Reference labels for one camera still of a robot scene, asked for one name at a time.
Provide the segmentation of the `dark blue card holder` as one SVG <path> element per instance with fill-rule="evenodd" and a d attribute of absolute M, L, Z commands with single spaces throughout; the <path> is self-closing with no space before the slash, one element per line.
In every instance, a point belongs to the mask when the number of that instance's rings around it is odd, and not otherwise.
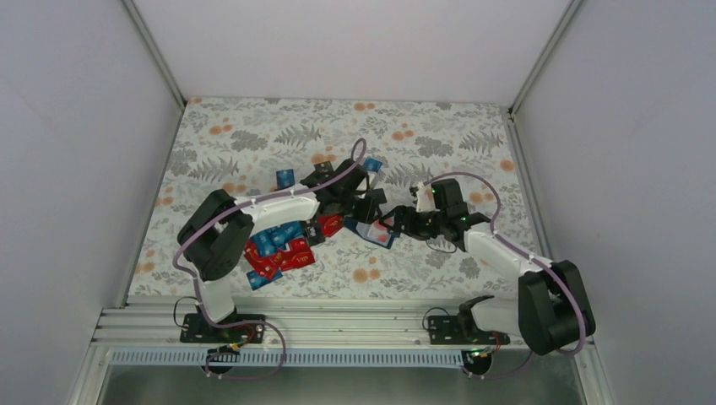
<path fill-rule="evenodd" d="M 393 242 L 398 238 L 395 233 L 379 224 L 377 220 L 371 224 L 365 224 L 352 218 L 344 218 L 343 226 L 364 241 L 388 250 L 392 248 Z"/>

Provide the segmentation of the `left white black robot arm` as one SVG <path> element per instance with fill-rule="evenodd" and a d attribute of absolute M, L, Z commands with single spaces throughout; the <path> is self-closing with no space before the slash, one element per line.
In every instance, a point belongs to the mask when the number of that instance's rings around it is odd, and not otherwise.
<path fill-rule="evenodd" d="M 175 268 L 193 279 L 202 331 L 216 342 L 233 334 L 236 308 L 228 276 L 255 234 L 332 214 L 369 224 L 387 201 L 384 190 L 370 182 L 362 165 L 346 159 L 338 168 L 316 167 L 276 192 L 245 198 L 223 190 L 210 193 L 180 230 L 172 259 Z"/>

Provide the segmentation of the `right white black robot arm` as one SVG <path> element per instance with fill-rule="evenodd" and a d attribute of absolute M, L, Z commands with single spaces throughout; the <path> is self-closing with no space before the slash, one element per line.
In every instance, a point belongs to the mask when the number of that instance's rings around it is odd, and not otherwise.
<path fill-rule="evenodd" d="M 478 343 L 489 332 L 519 336 L 537 355 L 578 354 L 596 324 L 577 266 L 553 262 L 520 247 L 496 228 L 496 217 L 469 211 L 454 178 L 420 183 L 415 205 L 397 206 L 379 222 L 416 240 L 442 237 L 477 262 L 514 282 L 517 295 L 485 294 L 458 308 L 458 335 Z"/>

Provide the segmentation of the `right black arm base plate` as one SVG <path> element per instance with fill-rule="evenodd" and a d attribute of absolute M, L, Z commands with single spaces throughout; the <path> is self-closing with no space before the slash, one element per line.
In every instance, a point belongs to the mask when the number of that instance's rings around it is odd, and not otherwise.
<path fill-rule="evenodd" d="M 501 332 L 487 332 L 475 326 L 463 328 L 456 316 L 428 316 L 423 321 L 432 345 L 508 345 L 511 338 Z"/>

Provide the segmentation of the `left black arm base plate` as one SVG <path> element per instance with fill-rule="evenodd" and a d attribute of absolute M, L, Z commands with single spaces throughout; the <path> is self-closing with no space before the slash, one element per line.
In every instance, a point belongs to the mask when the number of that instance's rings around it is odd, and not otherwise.
<path fill-rule="evenodd" d="M 199 313 L 187 314 L 182 321 L 181 343 L 255 343 L 263 342 L 266 327 L 263 324 L 247 324 L 239 327 L 217 328 L 211 326 Z"/>

